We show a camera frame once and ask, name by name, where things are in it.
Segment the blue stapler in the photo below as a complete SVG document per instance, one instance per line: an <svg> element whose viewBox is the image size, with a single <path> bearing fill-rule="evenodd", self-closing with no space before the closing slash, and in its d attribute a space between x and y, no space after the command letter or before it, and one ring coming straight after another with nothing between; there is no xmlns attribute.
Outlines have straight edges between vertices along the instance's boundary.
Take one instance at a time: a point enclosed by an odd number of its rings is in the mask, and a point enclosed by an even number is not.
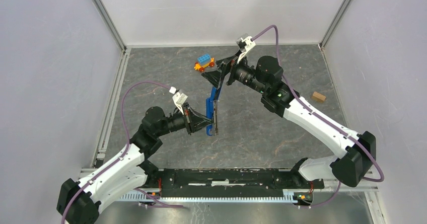
<svg viewBox="0 0 427 224"><path fill-rule="evenodd" d="M206 127L206 134L208 136L214 136L218 134L218 97L220 89L212 87L210 96L206 99L206 116L212 120L212 123Z"/></svg>

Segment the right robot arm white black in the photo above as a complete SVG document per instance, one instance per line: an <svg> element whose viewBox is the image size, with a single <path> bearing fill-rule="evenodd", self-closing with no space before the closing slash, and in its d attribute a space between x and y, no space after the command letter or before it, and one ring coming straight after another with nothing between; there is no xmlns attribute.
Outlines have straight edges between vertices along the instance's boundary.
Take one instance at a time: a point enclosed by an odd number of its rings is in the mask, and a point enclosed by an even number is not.
<svg viewBox="0 0 427 224"><path fill-rule="evenodd" d="M282 80L283 68L277 58L262 56L256 66L243 58L231 56L217 62L217 68L201 75L217 90L223 83L238 81L259 92L261 103L270 112L302 127L333 153L332 156L303 158L292 168L291 182L303 188L318 179L336 179L349 187L357 187L376 158L376 138L368 131L360 134L332 120Z"/></svg>

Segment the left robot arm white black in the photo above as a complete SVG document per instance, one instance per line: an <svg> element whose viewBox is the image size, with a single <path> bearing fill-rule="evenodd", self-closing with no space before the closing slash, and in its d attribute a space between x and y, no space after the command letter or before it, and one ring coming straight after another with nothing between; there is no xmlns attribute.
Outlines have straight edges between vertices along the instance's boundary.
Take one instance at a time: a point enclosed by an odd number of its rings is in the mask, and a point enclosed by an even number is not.
<svg viewBox="0 0 427 224"><path fill-rule="evenodd" d="M115 157L86 177L62 184L56 207L61 223L94 223L106 207L130 190L158 184L161 175L149 157L162 146L160 136L182 129L192 134L214 125L214 106L207 107L206 115L188 103L169 115L161 107L149 108L138 131Z"/></svg>

